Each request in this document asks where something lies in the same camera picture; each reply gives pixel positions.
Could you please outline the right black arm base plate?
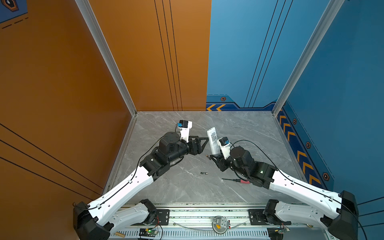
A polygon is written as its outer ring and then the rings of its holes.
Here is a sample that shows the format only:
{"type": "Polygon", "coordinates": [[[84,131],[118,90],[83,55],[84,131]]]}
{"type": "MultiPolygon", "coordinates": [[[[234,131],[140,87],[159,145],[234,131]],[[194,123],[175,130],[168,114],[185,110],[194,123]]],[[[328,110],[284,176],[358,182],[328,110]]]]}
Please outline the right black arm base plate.
{"type": "Polygon", "coordinates": [[[249,209],[248,214],[252,226],[264,226],[269,224],[264,215],[264,210],[262,209],[249,209]]]}

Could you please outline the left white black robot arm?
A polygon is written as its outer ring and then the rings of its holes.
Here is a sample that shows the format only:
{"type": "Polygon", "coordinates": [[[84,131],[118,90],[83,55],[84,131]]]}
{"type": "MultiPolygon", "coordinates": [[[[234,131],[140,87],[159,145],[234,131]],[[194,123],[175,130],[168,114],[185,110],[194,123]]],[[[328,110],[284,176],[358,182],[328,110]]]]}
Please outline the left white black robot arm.
{"type": "Polygon", "coordinates": [[[160,137],[143,154],[136,169],[118,185],[98,199],[74,205],[73,227],[81,240],[107,240],[111,235],[135,224],[149,225],[155,221],[156,207],[141,200],[134,207],[122,210],[132,197],[165,174],[186,155],[199,155],[209,142],[207,137],[189,136],[177,132],[160,137]]]}

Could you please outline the white remote control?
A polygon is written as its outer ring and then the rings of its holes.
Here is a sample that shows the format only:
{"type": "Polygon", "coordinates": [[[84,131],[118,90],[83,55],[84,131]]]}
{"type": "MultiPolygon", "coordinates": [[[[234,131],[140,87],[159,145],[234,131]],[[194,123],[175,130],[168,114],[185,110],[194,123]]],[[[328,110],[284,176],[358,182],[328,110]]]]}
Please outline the white remote control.
{"type": "Polygon", "coordinates": [[[207,130],[207,135],[209,138],[209,143],[210,143],[212,155],[214,155],[214,156],[219,155],[221,152],[221,149],[218,145],[218,136],[217,136],[216,128],[213,127],[211,129],[207,130]]]}

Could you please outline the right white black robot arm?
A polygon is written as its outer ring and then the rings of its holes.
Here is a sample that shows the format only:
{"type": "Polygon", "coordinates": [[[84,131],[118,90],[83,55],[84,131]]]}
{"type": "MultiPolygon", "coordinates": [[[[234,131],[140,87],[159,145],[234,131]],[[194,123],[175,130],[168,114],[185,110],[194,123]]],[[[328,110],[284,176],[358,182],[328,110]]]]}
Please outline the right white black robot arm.
{"type": "Polygon", "coordinates": [[[251,184],[288,195],[304,206],[269,200],[264,210],[273,225],[291,222],[325,229],[339,240],[358,239],[359,211],[354,194],[324,190],[280,171],[276,166],[255,161],[243,147],[223,148],[219,155],[210,155],[221,171],[227,169],[242,175],[251,184]]]}

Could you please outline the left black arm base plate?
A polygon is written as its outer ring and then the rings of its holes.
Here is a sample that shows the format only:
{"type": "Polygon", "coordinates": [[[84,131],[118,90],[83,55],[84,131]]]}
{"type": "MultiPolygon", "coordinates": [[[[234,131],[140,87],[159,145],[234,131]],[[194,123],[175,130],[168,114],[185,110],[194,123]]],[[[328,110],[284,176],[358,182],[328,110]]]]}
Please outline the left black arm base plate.
{"type": "Polygon", "coordinates": [[[169,209],[157,209],[155,217],[151,222],[151,225],[160,224],[161,226],[168,226],[170,220],[170,210],[169,209]]]}

